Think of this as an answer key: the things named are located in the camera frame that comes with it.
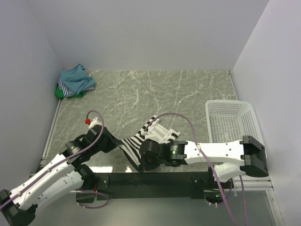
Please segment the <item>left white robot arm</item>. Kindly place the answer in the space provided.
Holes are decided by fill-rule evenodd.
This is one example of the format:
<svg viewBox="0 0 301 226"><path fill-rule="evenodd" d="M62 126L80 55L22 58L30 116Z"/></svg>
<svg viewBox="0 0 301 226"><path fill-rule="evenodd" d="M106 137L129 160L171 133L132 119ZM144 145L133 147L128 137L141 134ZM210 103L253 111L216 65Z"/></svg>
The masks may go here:
<svg viewBox="0 0 301 226"><path fill-rule="evenodd" d="M36 210L51 199L79 188L95 188L98 178L85 164L102 151L108 153L121 145L104 126L95 125L88 133L68 142L48 165L28 181L0 192L0 211L11 226L27 226Z"/></svg>

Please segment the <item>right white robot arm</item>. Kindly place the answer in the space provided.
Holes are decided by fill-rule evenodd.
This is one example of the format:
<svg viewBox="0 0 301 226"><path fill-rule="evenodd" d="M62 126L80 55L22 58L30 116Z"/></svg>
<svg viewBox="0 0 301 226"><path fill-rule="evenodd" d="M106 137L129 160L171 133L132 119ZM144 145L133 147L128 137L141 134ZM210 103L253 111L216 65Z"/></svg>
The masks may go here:
<svg viewBox="0 0 301 226"><path fill-rule="evenodd" d="M254 178L268 177L265 147L252 136L227 143L198 143L173 141L158 143L147 139L139 148L141 164L146 171L159 165L178 167L198 162L211 163L212 173L206 177L207 184L217 188L231 178L247 175Z"/></svg>

